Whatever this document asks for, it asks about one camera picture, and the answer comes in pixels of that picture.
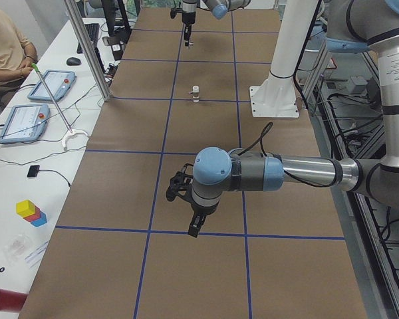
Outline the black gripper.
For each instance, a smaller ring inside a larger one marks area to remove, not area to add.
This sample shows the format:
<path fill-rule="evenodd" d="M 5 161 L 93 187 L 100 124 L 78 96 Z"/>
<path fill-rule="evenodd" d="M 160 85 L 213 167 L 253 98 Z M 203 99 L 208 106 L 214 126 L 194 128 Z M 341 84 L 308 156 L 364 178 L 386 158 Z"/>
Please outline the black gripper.
<path fill-rule="evenodd" d="M 192 43 L 190 41 L 192 34 L 192 25 L 196 21 L 196 13 L 195 12 L 182 12 L 182 22 L 184 25 L 184 46 L 191 47 Z"/>
<path fill-rule="evenodd" d="M 190 199 L 190 205 L 194 214 L 188 228 L 188 235 L 197 237 L 205 223 L 206 216 L 211 215 L 217 209 L 218 201 L 212 200 L 205 203 L 197 203 L 194 199 Z"/>

